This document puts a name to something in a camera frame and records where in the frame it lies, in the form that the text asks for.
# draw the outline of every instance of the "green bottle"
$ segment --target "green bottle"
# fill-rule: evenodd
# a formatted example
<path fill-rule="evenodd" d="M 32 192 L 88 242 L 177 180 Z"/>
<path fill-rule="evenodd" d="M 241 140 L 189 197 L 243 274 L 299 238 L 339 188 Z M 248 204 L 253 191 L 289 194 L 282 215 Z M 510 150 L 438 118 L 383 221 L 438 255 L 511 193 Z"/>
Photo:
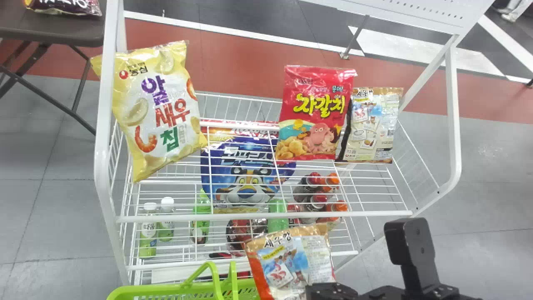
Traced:
<path fill-rule="evenodd" d="M 157 210 L 157 203 L 147 202 L 144 204 L 144 213 L 153 215 Z M 157 245 L 157 224 L 156 222 L 145 222 L 141 224 L 139 239 L 139 257 L 153 258 L 156 255 Z"/>
<path fill-rule="evenodd" d="M 206 215 L 211 213 L 211 199 L 205 194 L 204 189 L 196 196 L 195 206 L 192 208 L 195 215 Z M 191 221 L 191 240 L 196 244 L 205 244 L 209 235 L 209 220 Z"/>
<path fill-rule="evenodd" d="M 287 212 L 285 200 L 272 198 L 269 201 L 268 212 Z M 269 219 L 267 227 L 269 233 L 289 229 L 289 219 Z"/>
<path fill-rule="evenodd" d="M 164 197 L 161 199 L 161 212 L 168 215 L 174 212 L 174 198 Z M 161 242 L 170 242 L 174 237 L 174 222 L 157 222 L 157 237 Z"/>

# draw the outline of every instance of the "yellow snack bag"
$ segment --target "yellow snack bag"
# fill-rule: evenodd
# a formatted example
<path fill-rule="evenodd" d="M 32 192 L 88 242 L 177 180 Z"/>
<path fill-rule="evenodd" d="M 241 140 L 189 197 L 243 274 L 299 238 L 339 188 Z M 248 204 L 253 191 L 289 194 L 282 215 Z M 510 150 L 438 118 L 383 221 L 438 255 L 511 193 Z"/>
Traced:
<path fill-rule="evenodd" d="M 115 55 L 112 111 L 132 155 L 134 182 L 207 146 L 186 54 L 180 41 Z M 102 57 L 91 64 L 100 76 Z"/>

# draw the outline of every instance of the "wire basket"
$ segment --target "wire basket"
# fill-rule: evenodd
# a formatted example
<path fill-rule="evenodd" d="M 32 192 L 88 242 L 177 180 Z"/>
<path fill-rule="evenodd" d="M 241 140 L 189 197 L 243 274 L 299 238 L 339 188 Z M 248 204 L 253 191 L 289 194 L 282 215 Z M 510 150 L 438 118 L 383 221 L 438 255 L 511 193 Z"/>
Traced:
<path fill-rule="evenodd" d="M 207 269 L 213 281 L 195 280 Z M 176 285 L 123 286 L 109 294 L 107 300 L 255 300 L 259 299 L 255 282 L 251 278 L 237 279 L 235 262 L 230 262 L 228 277 L 220 280 L 213 262 L 204 263 L 184 282 Z"/>

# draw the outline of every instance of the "folding table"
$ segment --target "folding table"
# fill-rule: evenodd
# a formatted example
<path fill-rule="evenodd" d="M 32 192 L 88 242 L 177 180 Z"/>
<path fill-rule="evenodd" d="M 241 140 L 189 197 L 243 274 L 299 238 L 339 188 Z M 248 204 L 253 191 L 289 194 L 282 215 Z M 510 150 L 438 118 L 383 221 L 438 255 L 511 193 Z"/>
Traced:
<path fill-rule="evenodd" d="M 105 13 L 106 0 L 100 0 L 100 8 Z M 36 13 L 24 7 L 21 0 L 0 0 L 0 38 L 21 40 L 22 43 L 0 65 L 0 99 L 17 82 L 36 93 L 44 100 L 64 111 L 92 134 L 96 131 L 76 113 L 79 99 L 91 66 L 87 57 L 78 47 L 100 47 L 103 44 L 104 17 L 76 17 L 69 15 L 49 15 Z M 14 60 L 31 44 L 38 43 L 38 47 L 31 56 L 12 72 L 9 67 Z M 22 76 L 43 57 L 52 46 L 69 46 L 86 61 L 78 91 L 72 107 L 67 107 L 57 101 Z"/>

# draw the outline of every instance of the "octopus snack bag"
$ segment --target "octopus snack bag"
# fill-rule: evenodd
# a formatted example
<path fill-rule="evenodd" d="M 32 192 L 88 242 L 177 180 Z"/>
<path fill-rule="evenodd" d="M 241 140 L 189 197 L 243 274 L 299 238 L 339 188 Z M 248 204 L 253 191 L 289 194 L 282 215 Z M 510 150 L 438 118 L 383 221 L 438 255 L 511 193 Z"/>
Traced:
<path fill-rule="evenodd" d="M 403 88 L 356 88 L 338 161 L 392 163 Z"/>
<path fill-rule="evenodd" d="M 205 147 L 184 41 L 115 55 L 112 111 L 132 156 L 132 179 Z M 100 76 L 102 57 L 91 59 Z"/>
<path fill-rule="evenodd" d="M 335 282 L 326 224 L 254 238 L 246 255 L 261 300 L 305 299 L 305 286 Z"/>
<path fill-rule="evenodd" d="M 353 69 L 285 66 L 276 160 L 335 159 Z"/>
<path fill-rule="evenodd" d="M 39 13 L 102 16 L 98 0 L 24 0 L 24 4 Z"/>
<path fill-rule="evenodd" d="M 275 167 L 275 135 L 248 134 L 211 143 L 201 152 L 201 181 L 216 214 L 266 211 L 267 202 L 294 173 L 296 162 Z"/>

